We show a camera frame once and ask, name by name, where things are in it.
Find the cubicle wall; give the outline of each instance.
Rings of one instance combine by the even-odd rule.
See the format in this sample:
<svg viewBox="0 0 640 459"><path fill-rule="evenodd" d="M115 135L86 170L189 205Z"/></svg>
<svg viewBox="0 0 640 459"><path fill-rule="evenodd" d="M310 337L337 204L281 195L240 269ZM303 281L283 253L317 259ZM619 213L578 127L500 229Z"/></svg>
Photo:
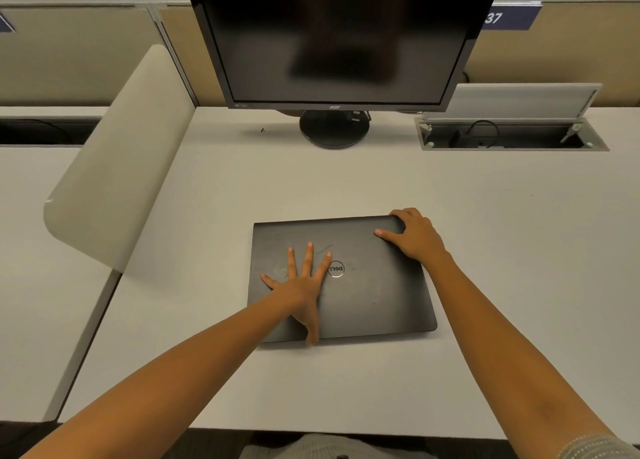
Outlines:
<svg viewBox="0 0 640 459"><path fill-rule="evenodd" d="M110 105L153 44L164 44L137 7L2 8L0 105Z"/></svg>
<svg viewBox="0 0 640 459"><path fill-rule="evenodd" d="M160 10L200 105L224 98L190 7ZM640 2L546 3L528 31L483 31L467 73L478 83L599 82L594 105L640 101Z"/></svg>

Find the white flap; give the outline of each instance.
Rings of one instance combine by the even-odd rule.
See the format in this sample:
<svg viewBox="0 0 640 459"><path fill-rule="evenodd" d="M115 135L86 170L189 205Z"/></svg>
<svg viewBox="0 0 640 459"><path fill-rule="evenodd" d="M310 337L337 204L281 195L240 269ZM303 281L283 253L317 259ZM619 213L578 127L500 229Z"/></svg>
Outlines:
<svg viewBox="0 0 640 459"><path fill-rule="evenodd" d="M124 272L194 112L169 52L152 46L45 202L49 232Z"/></svg>
<svg viewBox="0 0 640 459"><path fill-rule="evenodd" d="M460 84L446 112L425 113L434 119L580 118L602 87L600 83Z"/></svg>

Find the black dell laptop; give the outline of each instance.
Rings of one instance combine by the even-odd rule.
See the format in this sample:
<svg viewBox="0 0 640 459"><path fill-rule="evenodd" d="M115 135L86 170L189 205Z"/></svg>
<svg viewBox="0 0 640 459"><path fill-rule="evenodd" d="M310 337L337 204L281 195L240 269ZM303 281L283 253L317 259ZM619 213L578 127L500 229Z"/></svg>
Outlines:
<svg viewBox="0 0 640 459"><path fill-rule="evenodd" d="M375 236L377 228L401 233L404 223L396 216L255 223L248 304L270 292L261 273L284 282L287 249L294 248L300 270L307 243L313 242L313 271L326 252L333 257L318 298L320 339L435 330L422 266ZM305 327L288 318L264 342L306 337Z"/></svg>

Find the person's right arm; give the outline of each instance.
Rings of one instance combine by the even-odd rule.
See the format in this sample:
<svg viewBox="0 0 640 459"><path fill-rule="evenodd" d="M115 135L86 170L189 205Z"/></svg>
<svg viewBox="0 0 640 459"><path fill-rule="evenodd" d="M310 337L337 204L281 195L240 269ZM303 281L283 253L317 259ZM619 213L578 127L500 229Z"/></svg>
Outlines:
<svg viewBox="0 0 640 459"><path fill-rule="evenodd" d="M578 437L613 435L458 268L431 221L415 208L391 214L404 221L404 234L378 229L376 235L429 272L467 365L520 459L556 459Z"/></svg>

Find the desk surface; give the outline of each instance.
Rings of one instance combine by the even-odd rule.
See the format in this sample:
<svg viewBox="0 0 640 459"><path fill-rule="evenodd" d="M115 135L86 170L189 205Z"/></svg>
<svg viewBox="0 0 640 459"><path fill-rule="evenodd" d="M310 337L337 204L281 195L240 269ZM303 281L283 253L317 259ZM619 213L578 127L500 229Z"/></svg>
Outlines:
<svg viewBox="0 0 640 459"><path fill-rule="evenodd" d="M61 418L246 305L254 222L416 206L596 413L640 442L640 109L588 112L611 148L597 153L424 152L412 115L372 118L363 142L326 151L277 112L198 108ZM503 437L429 288L436 332L257 350L193 425Z"/></svg>
<svg viewBox="0 0 640 459"><path fill-rule="evenodd" d="M78 151L0 147L0 420L56 418L97 325L111 269L57 241L42 220Z"/></svg>

